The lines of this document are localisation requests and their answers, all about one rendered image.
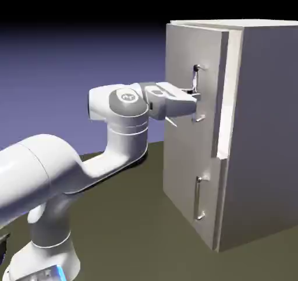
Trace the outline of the grey cabinet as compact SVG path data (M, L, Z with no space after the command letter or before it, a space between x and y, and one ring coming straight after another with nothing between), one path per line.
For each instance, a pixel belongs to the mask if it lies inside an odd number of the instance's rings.
M217 154L228 161L219 251L297 226L298 20L170 24L229 31Z

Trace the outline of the small grey cabinet door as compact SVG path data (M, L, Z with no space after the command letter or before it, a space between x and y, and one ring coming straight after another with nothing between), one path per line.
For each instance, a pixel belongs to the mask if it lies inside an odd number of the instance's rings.
M163 190L205 244L219 251L227 159L211 157L196 150L183 132L165 125ZM205 217L194 220L194 193L197 176L210 180L200 187L200 210Z

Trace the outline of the silver handle of large door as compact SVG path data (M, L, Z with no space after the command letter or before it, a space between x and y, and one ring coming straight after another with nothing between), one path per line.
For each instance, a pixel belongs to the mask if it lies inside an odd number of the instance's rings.
M200 84L200 72L204 70L204 67L199 65L199 64L195 64L193 66L193 84L192 84L192 89L198 91L198 86ZM198 107L198 103L200 100L196 100L196 107ZM192 117L192 122L200 122L202 120L205 119L205 115L201 114L201 115L197 115L197 112L195 112L195 114Z

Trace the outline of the large grey cabinet door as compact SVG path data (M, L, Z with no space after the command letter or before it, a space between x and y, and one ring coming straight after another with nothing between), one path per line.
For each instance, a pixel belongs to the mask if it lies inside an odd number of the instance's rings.
M178 130L201 153L218 154L229 31L170 24L166 29L166 81L190 88L198 65L194 115L177 119Z

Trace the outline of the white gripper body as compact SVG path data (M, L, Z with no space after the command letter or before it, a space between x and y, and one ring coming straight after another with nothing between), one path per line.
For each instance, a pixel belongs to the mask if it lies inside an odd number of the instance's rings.
M181 117L196 112L197 99L191 94L168 82L158 82L157 86L165 95L166 117Z

